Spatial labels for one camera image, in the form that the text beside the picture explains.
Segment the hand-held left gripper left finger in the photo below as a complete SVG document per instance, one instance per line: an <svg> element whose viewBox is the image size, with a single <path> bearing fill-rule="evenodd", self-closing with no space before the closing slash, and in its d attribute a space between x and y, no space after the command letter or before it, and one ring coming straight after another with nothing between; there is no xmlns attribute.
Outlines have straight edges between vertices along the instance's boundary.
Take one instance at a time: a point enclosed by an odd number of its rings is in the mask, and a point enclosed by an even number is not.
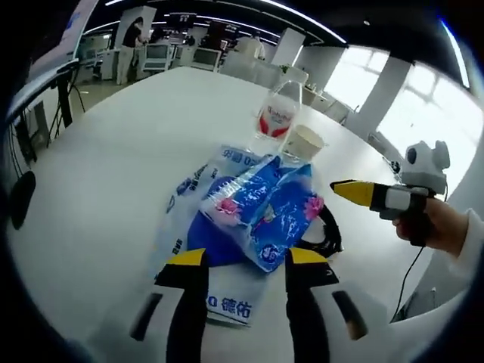
<svg viewBox="0 0 484 363"><path fill-rule="evenodd" d="M200 362L208 287L204 248L173 256L157 273L129 336L153 343L155 362Z"/></svg>

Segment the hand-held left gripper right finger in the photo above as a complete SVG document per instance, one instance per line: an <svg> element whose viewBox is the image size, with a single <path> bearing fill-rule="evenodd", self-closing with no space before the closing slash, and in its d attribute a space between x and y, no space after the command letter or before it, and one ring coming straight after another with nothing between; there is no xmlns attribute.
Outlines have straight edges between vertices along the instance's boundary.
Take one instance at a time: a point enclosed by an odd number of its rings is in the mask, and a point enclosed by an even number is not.
<svg viewBox="0 0 484 363"><path fill-rule="evenodd" d="M285 260L286 312L295 362L387 362L385 305L340 282L327 259L293 247Z"/></svg>

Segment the person's right hand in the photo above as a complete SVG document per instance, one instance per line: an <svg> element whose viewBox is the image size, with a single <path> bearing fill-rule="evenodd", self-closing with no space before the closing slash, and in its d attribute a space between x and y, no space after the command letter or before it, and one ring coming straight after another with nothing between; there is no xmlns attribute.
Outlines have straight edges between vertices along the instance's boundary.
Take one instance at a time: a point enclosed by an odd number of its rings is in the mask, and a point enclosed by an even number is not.
<svg viewBox="0 0 484 363"><path fill-rule="evenodd" d="M430 227L418 247L428 247L459 257L467 237L468 213L460 213L447 203L437 199L427 199L423 214Z"/></svg>

